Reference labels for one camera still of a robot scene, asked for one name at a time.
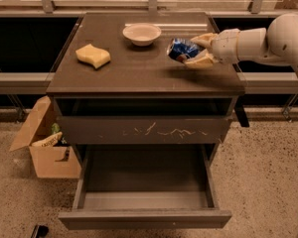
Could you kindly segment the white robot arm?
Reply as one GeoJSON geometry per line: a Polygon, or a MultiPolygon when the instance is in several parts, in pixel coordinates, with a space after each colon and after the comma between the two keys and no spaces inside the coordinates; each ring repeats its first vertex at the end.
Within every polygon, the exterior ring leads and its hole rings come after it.
{"type": "MultiPolygon", "coordinates": [[[[251,60],[291,65],[298,76],[298,15],[284,14],[267,29],[224,30],[193,42],[205,50],[190,68],[251,60]]],[[[298,238],[298,122],[233,129],[216,160],[220,200],[233,218],[223,230],[187,231],[186,238],[298,238]]]]}

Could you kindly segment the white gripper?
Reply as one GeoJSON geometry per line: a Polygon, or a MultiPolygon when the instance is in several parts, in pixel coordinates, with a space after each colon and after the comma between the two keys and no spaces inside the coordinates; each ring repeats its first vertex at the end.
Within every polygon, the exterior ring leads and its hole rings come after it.
{"type": "Polygon", "coordinates": [[[184,65],[188,68],[208,68],[215,63],[237,63],[237,43],[240,30],[224,30],[219,34],[206,33],[191,38],[191,42],[204,47],[212,48],[212,54],[203,50],[194,58],[186,59],[184,65]]]}

